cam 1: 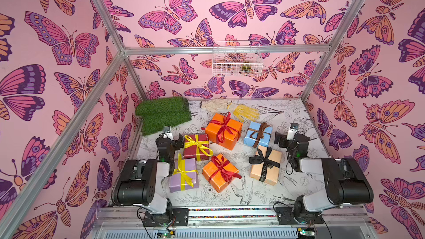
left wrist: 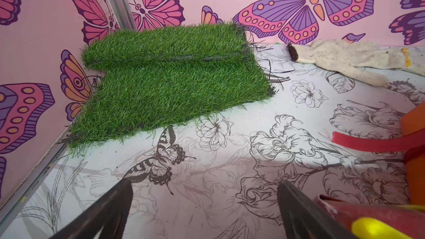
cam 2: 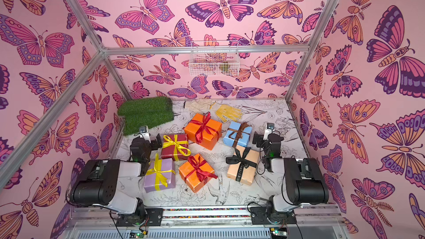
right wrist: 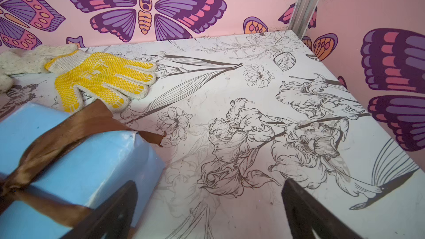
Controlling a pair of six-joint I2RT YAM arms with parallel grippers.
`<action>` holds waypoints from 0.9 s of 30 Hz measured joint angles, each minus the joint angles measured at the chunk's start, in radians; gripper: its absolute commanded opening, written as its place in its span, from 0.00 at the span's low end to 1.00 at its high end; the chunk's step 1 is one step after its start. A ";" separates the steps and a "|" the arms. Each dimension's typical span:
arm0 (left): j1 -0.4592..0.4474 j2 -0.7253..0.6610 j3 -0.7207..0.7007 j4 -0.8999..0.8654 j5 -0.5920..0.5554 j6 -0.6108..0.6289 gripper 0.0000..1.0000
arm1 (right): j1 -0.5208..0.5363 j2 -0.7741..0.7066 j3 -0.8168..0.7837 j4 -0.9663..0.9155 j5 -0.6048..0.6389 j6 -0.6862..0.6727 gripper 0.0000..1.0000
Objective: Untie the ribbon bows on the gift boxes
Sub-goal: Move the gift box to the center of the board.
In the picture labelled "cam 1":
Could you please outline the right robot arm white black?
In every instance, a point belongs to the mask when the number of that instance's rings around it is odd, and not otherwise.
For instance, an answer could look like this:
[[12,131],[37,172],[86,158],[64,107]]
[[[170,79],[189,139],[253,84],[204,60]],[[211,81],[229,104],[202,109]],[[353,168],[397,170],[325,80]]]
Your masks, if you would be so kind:
[[310,158],[310,137],[295,133],[275,133],[274,143],[286,149],[287,162],[298,173],[324,177],[324,188],[310,195],[301,195],[294,202],[295,217],[318,214],[344,204],[366,204],[374,199],[374,192],[364,172],[354,158]]

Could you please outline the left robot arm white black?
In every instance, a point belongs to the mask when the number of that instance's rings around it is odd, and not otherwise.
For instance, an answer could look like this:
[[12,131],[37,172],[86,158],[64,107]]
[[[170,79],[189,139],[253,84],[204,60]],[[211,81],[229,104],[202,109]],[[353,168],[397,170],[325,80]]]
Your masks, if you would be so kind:
[[172,217],[172,204],[166,197],[162,181],[170,177],[175,165],[175,151],[184,147],[184,137],[177,140],[167,136],[156,139],[156,159],[125,162],[112,191],[111,200],[116,206],[138,206],[152,216]]

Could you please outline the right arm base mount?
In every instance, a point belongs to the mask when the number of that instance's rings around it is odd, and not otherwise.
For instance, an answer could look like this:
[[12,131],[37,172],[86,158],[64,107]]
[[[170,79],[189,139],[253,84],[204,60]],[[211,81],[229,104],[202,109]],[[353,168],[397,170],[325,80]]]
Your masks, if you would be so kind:
[[324,224],[320,213],[318,212],[297,212],[293,207],[278,205],[274,207],[278,223],[280,225],[309,225]]

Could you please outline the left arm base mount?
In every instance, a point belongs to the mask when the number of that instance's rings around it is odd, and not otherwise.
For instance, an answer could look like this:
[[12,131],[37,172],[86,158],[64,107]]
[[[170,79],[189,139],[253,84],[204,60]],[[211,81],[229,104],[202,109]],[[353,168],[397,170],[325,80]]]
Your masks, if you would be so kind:
[[188,220],[188,208],[168,209],[164,214],[146,212],[143,217],[143,223],[146,227],[187,226]]

